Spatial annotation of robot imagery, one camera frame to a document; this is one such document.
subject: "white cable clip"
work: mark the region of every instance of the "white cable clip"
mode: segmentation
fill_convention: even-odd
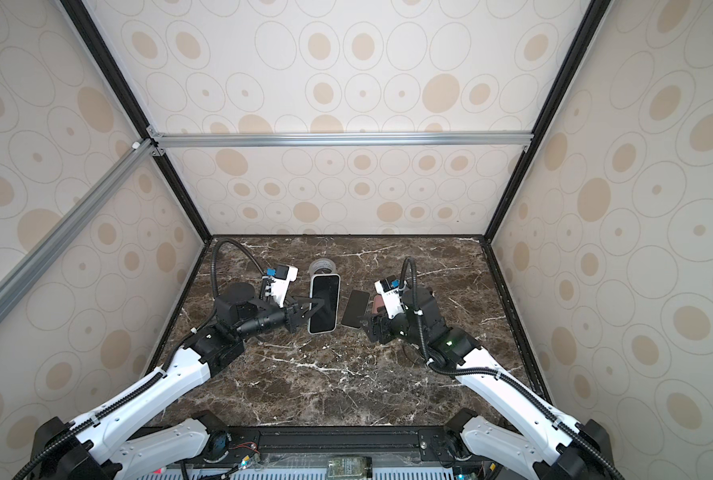
[[[101,421],[98,420],[98,417],[95,415],[95,412],[90,412],[89,419],[92,421],[93,427],[97,427],[101,424]]]

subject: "wall panel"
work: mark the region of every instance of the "wall panel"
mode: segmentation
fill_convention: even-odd
[[[0,280],[137,137],[53,4],[0,3]]]
[[[522,148],[169,151],[213,234],[481,234]]]
[[[161,132],[530,130],[586,5],[98,0],[94,11]]]
[[[202,243],[146,160],[0,324],[0,476],[142,376]]]
[[[493,246],[626,478],[713,478],[713,2],[611,10]]]

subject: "silver metal bar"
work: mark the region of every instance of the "silver metal bar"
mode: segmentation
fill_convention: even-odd
[[[376,132],[347,134],[154,134],[164,148],[528,145],[530,131]]]
[[[143,159],[154,150],[149,139],[140,140],[137,149],[129,150],[103,178],[90,189],[71,211],[64,216],[39,245],[31,250],[0,282],[0,322],[82,232],[98,210],[129,178]]]

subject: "black smartphone screen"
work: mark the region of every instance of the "black smartphone screen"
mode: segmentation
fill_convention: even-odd
[[[369,301],[370,293],[362,292],[361,290],[352,290],[340,324],[353,329],[362,328],[362,316],[364,316],[364,311],[367,310],[367,303]]]
[[[338,315],[340,277],[336,274],[314,276],[311,280],[311,296],[321,298],[324,304],[309,319],[309,333],[332,332]]]

